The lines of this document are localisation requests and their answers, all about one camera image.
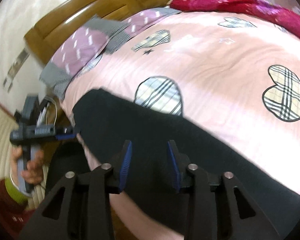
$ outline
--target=wooden furniture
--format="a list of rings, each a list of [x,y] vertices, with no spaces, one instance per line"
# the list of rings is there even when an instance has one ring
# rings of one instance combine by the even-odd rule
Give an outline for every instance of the wooden furniture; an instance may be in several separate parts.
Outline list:
[[[29,49],[44,65],[81,25],[94,15],[124,20],[144,9],[165,6],[169,0],[68,0],[40,19],[25,35]]]

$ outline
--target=cable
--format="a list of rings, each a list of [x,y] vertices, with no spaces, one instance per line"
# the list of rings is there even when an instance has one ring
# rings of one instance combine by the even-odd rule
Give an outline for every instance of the cable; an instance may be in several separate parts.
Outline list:
[[[47,107],[45,107],[42,112],[40,113],[38,120],[37,120],[37,126],[41,125],[43,123],[43,120],[45,117],[47,117],[47,109],[48,109],[49,103],[47,104]]]
[[[47,113],[45,114],[45,118],[46,118],[46,125],[48,124],[48,115],[47,115]]]
[[[46,190],[46,188],[45,188],[44,186],[42,186],[42,184],[40,184],[40,187],[41,187],[42,189]]]
[[[51,103],[53,103],[54,106],[55,106],[55,108],[56,108],[56,117],[55,117],[54,123],[53,123],[53,126],[56,126],[57,115],[58,115],[58,106],[57,106],[57,103],[56,103],[55,100],[53,100],[51,97],[45,96],[44,98],[47,99],[48,101],[50,101]]]

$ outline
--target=red blanket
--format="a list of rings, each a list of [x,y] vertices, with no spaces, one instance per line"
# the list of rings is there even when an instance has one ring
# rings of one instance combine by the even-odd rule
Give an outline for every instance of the red blanket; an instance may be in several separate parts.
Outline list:
[[[280,25],[300,38],[300,16],[264,0],[172,0],[170,7],[181,11],[223,11],[252,15]]]

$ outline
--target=metal bolt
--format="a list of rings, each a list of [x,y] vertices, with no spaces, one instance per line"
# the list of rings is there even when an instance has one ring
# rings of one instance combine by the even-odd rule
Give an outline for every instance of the metal bolt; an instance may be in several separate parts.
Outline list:
[[[67,179],[71,179],[71,178],[73,178],[74,177],[74,172],[73,171],[68,171],[67,173],[66,173],[66,178]]]
[[[197,164],[191,163],[188,165],[189,170],[195,171],[198,168]]]
[[[102,168],[103,170],[109,170],[109,169],[111,168],[111,164],[110,164],[110,163],[103,163],[103,164],[101,165],[101,168]]]
[[[227,179],[232,179],[233,178],[233,173],[231,172],[231,171],[227,171],[227,172],[225,172],[225,177],[227,178]]]

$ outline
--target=hand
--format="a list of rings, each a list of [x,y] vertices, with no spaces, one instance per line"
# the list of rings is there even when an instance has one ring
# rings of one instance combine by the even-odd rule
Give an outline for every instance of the hand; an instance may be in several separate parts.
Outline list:
[[[14,147],[11,152],[10,166],[11,178],[19,186],[17,161],[22,156],[22,147]],[[21,176],[29,184],[38,185],[43,180],[43,151],[35,153],[35,158],[27,163],[27,170],[21,172]]]

